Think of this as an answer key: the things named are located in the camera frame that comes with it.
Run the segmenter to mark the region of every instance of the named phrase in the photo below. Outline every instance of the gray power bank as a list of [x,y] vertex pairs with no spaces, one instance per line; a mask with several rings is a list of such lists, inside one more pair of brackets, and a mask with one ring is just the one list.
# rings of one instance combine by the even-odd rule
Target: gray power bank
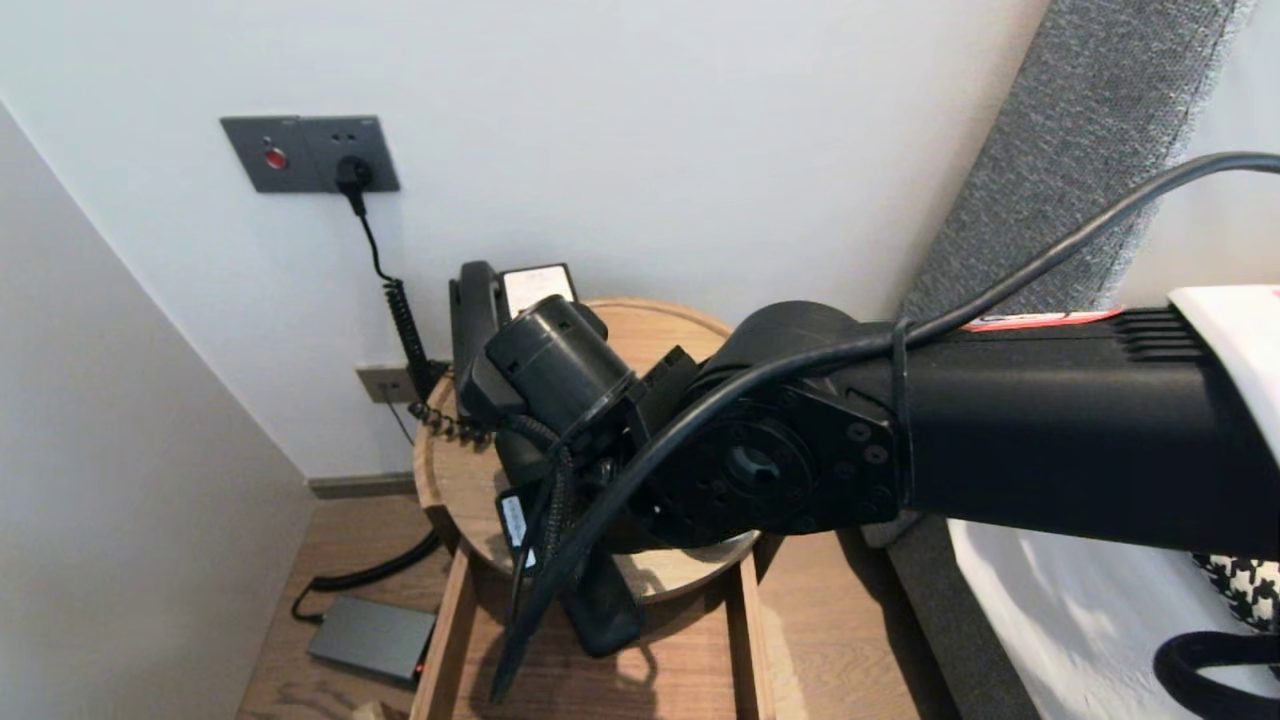
[[434,626],[430,612],[339,594],[307,655],[412,684]]

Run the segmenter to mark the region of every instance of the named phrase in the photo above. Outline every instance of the black cord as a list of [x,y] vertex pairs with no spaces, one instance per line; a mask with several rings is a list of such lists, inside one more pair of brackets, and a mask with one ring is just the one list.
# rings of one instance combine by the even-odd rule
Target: black cord
[[[905,336],[906,347],[919,347],[980,318],[991,307],[1006,300],[1036,278],[1052,270],[1152,200],[1183,184],[1222,170],[1254,170],[1280,174],[1280,155],[1220,152],[1217,155],[1197,158],[1158,173],[1130,191],[1119,202],[1061,237],[1025,265],[1005,275],[1005,278],[980,292],[977,297],[932,320],[913,325]],[[756,365],[739,373],[704,395],[658,432],[648,445],[640,448],[613,483],[596,496],[595,502],[579,519],[577,525],[570,534],[559,555],[550,562],[544,564],[538,582],[530,588],[530,597],[524,611],[516,616],[515,623],[507,632],[494,674],[490,700],[497,702],[506,694],[524,659],[529,639],[532,637],[547,609],[550,607],[550,603],[559,594],[561,588],[573,574],[579,560],[585,557],[591,546],[599,541],[605,528],[613,520],[613,516],[622,510],[627,500],[644,483],[645,478],[676,448],[730,405],[760,386],[774,383],[814,368],[842,365],[877,357],[888,352],[892,343],[892,332],[882,332]]]
[[392,411],[392,418],[396,418],[396,424],[401,427],[401,432],[404,433],[404,439],[408,441],[408,446],[413,447],[413,436],[408,434],[408,428],[404,427],[404,420],[401,420],[399,411],[392,405],[392,398],[387,395],[387,386],[378,386],[383,391],[383,402],[387,404],[387,409]]
[[425,402],[411,402],[408,406],[408,414],[417,418],[417,421],[422,423],[431,429],[433,436],[444,433],[444,437],[452,438],[461,427],[461,423],[452,415],[445,415],[438,407],[431,407]]
[[[556,430],[548,428],[543,423],[538,421],[529,415],[515,415],[507,418],[503,421],[502,429],[509,430],[534,445],[538,450],[543,452],[550,451],[556,443],[559,442],[559,436]],[[557,474],[559,473],[561,462],[568,462],[572,466],[572,460],[568,457],[568,450],[563,448],[557,454],[554,460],[554,468],[552,470],[550,478],[543,478],[543,484],[538,488],[538,497],[534,500],[534,507],[529,512],[529,519],[525,523],[525,541],[520,544],[520,556],[516,557],[516,564],[512,566],[511,573],[511,594],[507,601],[507,614],[508,614],[508,626],[515,623],[516,614],[520,609],[520,591],[524,587],[525,578],[525,565],[529,564],[529,555],[532,552],[532,546],[535,538],[540,537],[543,533],[539,532],[541,528],[543,519],[547,514],[547,505],[552,497],[552,486],[556,484]],[[535,557],[543,556],[543,551],[539,550]],[[547,559],[538,561],[538,566],[541,568]]]
[[1233,688],[1199,674],[1206,667],[1276,665],[1280,637],[1274,634],[1184,633],[1156,651],[1152,670],[1178,705],[1208,720],[1280,717],[1280,700]]
[[421,542],[408,548],[406,552],[397,555],[396,557],[392,557],[385,562],[374,565],[372,568],[358,570],[356,573],[348,573],[346,575],[329,575],[329,577],[316,575],[315,578],[311,578],[311,582],[307,583],[307,587],[303,588],[302,593],[298,594],[298,597],[293,601],[293,606],[289,609],[289,615],[292,615],[293,619],[300,623],[311,623],[312,625],[319,625],[324,623],[324,615],[321,614],[303,615],[298,611],[298,606],[302,605],[302,598],[305,598],[307,593],[310,593],[311,591],[339,592],[376,583],[378,580],[390,578],[392,575],[402,570],[407,570],[408,568],[417,565],[419,562],[425,560],[426,556],[431,555],[431,552],[439,546],[440,546],[440,538],[435,534],[435,530],[430,530],[426,533],[426,537],[422,538]]
[[365,237],[369,238],[369,251],[374,254],[374,272],[378,273],[378,277],[383,278],[388,283],[397,283],[403,286],[404,284],[403,281],[401,281],[399,278],[393,278],[383,272],[383,261],[381,258],[378,255],[378,241],[374,240],[374,231],[369,227],[369,218],[360,215],[360,227],[365,228]]
[[369,240],[369,251],[374,256],[374,272],[383,279],[383,292],[387,295],[387,306],[392,311],[392,320],[396,323],[396,332],[399,334],[401,345],[404,347],[404,359],[408,361],[408,374],[413,380],[413,389],[420,398],[431,395],[435,383],[440,380],[448,364],[428,360],[422,338],[417,334],[417,325],[413,323],[413,313],[408,305],[408,296],[404,292],[404,282],[393,278],[383,272],[383,260],[378,252],[378,241],[374,231],[369,227],[367,209],[365,208],[365,188],[374,181],[374,170],[360,158],[347,155],[338,161],[334,183],[338,191],[347,196],[351,202],[351,211],[360,218],[360,227],[365,228],[365,237]]

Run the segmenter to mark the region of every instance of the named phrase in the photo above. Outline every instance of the houndstooth pillow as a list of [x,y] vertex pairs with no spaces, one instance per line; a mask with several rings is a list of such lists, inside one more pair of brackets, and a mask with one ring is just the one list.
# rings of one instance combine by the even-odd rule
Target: houndstooth pillow
[[[1280,562],[1192,553],[1235,619],[1260,633],[1280,632]],[[1271,665],[1280,679],[1280,665]]]

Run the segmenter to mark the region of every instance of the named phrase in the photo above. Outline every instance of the wall outlet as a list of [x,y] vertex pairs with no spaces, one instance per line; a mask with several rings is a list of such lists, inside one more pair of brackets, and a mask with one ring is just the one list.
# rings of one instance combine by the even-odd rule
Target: wall outlet
[[338,161],[355,155],[374,179],[365,192],[396,192],[399,179],[375,115],[223,118],[223,131],[259,192],[338,192]]
[[356,377],[365,386],[369,398],[381,405],[392,402],[417,402],[417,391],[407,366],[365,365],[356,368]]
[[392,154],[387,151],[383,127],[374,115],[353,115],[348,118],[302,118],[298,122],[302,137],[311,149],[320,179],[326,192],[338,192],[334,176],[338,160],[355,155],[369,163],[374,179],[365,192],[396,192],[399,179],[392,165]]

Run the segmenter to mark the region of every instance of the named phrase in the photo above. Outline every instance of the mattress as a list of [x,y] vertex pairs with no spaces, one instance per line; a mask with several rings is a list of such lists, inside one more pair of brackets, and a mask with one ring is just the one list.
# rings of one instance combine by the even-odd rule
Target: mattress
[[[1193,630],[1244,633],[1185,552],[948,520],[956,564],[1046,720],[1194,717],[1152,673]],[[1206,675],[1280,697],[1266,667]]]

